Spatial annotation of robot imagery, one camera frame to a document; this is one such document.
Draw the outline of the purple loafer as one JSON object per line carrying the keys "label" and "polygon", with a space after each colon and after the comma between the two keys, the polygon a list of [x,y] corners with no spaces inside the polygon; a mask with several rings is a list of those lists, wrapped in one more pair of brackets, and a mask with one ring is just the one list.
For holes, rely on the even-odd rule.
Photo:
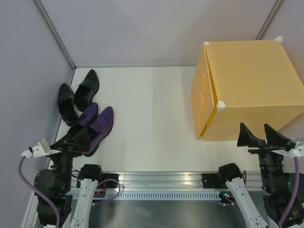
{"label": "purple loafer", "polygon": [[93,102],[89,107],[87,107],[79,118],[72,124],[70,129],[67,131],[66,135],[62,139],[71,139],[81,132],[84,128],[88,127],[89,124],[98,115],[98,104]]}
{"label": "purple loafer", "polygon": [[114,124],[114,110],[106,107],[87,127],[90,150],[83,152],[86,157],[91,157],[99,147],[100,142],[109,135]]}

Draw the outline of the yellow cabinet door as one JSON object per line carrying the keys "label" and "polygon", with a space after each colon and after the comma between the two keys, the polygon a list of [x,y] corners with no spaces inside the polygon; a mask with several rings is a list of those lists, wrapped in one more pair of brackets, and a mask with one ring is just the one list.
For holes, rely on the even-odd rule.
{"label": "yellow cabinet door", "polygon": [[207,46],[202,45],[199,60],[191,83],[192,113],[195,126],[195,136],[203,140],[207,129],[217,111],[217,96],[214,94],[212,74],[210,72]]}

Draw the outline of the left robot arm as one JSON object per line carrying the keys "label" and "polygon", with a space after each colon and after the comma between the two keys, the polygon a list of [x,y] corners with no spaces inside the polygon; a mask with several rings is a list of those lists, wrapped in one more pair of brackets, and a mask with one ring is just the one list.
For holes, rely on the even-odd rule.
{"label": "left robot arm", "polygon": [[38,219],[45,228],[86,228],[95,190],[104,182],[101,167],[85,164],[81,168],[77,182],[80,195],[74,213],[71,212],[73,197],[68,192],[71,190],[73,159],[90,149],[88,129],[84,128],[74,137],[66,134],[51,148],[55,149],[49,155],[52,168],[40,171],[34,180],[34,186],[43,194],[38,196]]}

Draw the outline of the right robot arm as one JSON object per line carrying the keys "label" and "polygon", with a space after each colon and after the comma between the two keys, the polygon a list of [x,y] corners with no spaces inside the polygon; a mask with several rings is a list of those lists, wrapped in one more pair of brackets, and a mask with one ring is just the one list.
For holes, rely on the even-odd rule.
{"label": "right robot arm", "polygon": [[298,228],[304,223],[304,175],[299,164],[304,143],[283,136],[268,124],[264,129],[266,139],[262,140],[241,123],[237,146],[258,155],[269,221],[261,218],[235,163],[219,167],[217,183],[232,193],[248,228]]}

